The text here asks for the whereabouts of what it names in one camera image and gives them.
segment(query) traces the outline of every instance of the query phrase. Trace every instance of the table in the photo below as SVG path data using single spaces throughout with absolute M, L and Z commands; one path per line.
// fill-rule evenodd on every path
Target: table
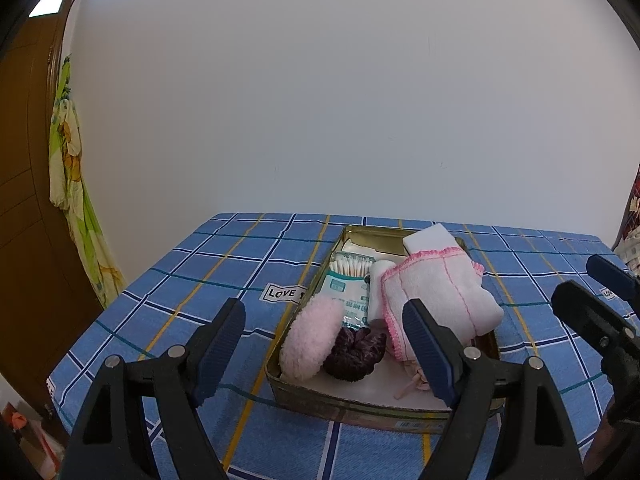
M 219 214 L 201 225 L 131 283 L 86 330 L 50 376 L 54 403 L 71 431 L 102 361 L 160 355 L 183 344 L 216 315 L 226 298 L 246 308 L 246 327 L 216 395 L 198 409 L 211 443 L 233 479 L 343 480 L 418 478 L 436 435 L 368 430 L 281 409 L 262 371 L 292 305 L 267 303 L 268 283 L 306 286 L 344 225 L 423 229 L 431 221 L 317 214 Z M 482 286 L 505 310 L 496 329 L 501 358 L 538 354 L 560 390 L 582 455 L 612 394 L 600 357 L 553 315 L 556 285 L 575 280 L 604 297 L 586 275 L 590 254 L 624 264 L 591 235 L 444 223 L 482 264 Z M 607 298 L 636 326 L 619 298 Z M 144 399 L 152 449 L 163 479 L 177 475 L 153 399 Z M 488 421 L 473 479 L 484 478 L 500 418 Z

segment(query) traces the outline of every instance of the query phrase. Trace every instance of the wooden door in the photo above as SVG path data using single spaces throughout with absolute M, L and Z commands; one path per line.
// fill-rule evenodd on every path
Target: wooden door
M 28 18 L 0 60 L 0 374 L 44 417 L 48 375 L 102 311 L 49 202 L 60 26 L 60 14 Z

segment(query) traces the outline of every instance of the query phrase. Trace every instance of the green and yellow fabric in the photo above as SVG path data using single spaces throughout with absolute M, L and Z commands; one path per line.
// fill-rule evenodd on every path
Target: green and yellow fabric
M 82 180 L 80 129 L 69 78 L 70 57 L 67 56 L 60 71 L 49 129 L 49 199 L 65 213 L 84 271 L 102 307 L 106 308 L 121 293 L 124 284 Z

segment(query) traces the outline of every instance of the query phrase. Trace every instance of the silver bolt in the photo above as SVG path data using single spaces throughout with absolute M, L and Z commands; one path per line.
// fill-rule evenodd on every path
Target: silver bolt
M 475 361 L 476 359 L 479 359 L 480 356 L 482 355 L 482 352 L 479 351 L 475 346 L 466 347 L 464 352 L 465 352 L 465 356 L 467 356 L 469 359 L 472 359 L 473 361 Z
M 184 346 L 182 346 L 182 345 L 173 345 L 166 352 L 169 355 L 169 357 L 182 357 L 184 355 L 185 351 L 186 350 L 185 350 Z
M 104 365 L 107 368 L 115 368 L 119 364 L 120 364 L 120 356 L 117 356 L 117 355 L 110 355 L 104 360 Z
M 541 370 L 545 367 L 545 362 L 539 357 L 530 357 L 529 358 L 529 366 L 534 370 Z

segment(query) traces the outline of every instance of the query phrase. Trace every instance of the blue gripper pad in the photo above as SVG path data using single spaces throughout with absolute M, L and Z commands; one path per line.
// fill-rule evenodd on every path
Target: blue gripper pad
M 194 383 L 191 398 L 197 406 L 216 393 L 244 330 L 245 320 L 244 304 L 229 298 L 213 321 L 199 327 L 189 339 L 187 370 Z
M 631 301 L 638 293 L 638 281 L 599 254 L 589 256 L 587 274 L 606 286 L 623 301 Z
M 404 304 L 402 325 L 433 395 L 453 406 L 460 397 L 456 384 L 463 371 L 462 345 L 449 328 L 436 323 L 420 300 Z

